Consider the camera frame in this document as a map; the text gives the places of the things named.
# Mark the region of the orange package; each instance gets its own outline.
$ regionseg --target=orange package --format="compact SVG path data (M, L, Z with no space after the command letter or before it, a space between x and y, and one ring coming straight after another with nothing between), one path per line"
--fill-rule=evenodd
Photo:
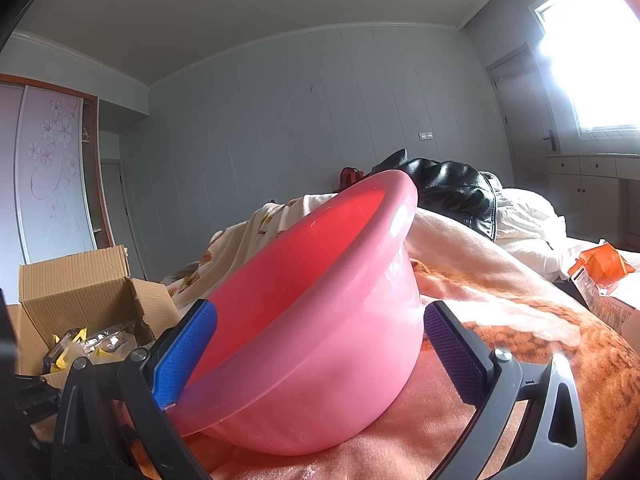
M636 271L609 243L582 251L569 269L569 276L573 276L580 266L584 266L589 277L600 288L607 288Z

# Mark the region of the open cardboard box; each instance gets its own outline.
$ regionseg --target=open cardboard box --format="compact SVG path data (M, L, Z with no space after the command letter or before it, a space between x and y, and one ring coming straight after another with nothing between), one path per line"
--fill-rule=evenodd
M606 291L598 288L584 266L571 279L589 310L640 353L640 272L626 275Z
M24 375L42 373L53 335L70 328L86 327L90 335L134 319L144 345L180 319L164 285L130 277L124 246L20 266L18 294L21 304L7 311L18 343L16 373ZM67 373L44 377L62 388Z

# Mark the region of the pink basin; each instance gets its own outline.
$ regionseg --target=pink basin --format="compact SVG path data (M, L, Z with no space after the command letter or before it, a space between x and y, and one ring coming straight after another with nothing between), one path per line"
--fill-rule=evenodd
M401 171L335 196L208 298L218 328L175 406L203 431L279 455L327 449L384 412L422 343L404 238L417 193Z

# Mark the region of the blanket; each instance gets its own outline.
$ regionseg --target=blanket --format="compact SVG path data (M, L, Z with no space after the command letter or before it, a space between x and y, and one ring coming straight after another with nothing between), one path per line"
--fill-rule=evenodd
M168 286L176 306L206 297L266 244L331 195L266 204L241 224L217 232L198 269ZM640 357L612 329L503 249L453 220L418 209L405 245L422 301L447 300L490 348L546 364L559 351L576 378L586 432L588 478L606 472L640 421ZM519 402L484 472L497 472L524 412ZM474 413L460 401L425 338L404 389L368 428L312 455L270 456L203 434L186 442L211 477L240 479L425 479ZM157 477L139 446L143 472Z

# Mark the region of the window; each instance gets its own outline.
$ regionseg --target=window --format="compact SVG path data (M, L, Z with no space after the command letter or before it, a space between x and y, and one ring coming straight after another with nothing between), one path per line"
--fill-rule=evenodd
M640 22L624 0L549 0L542 52L583 132L640 134Z

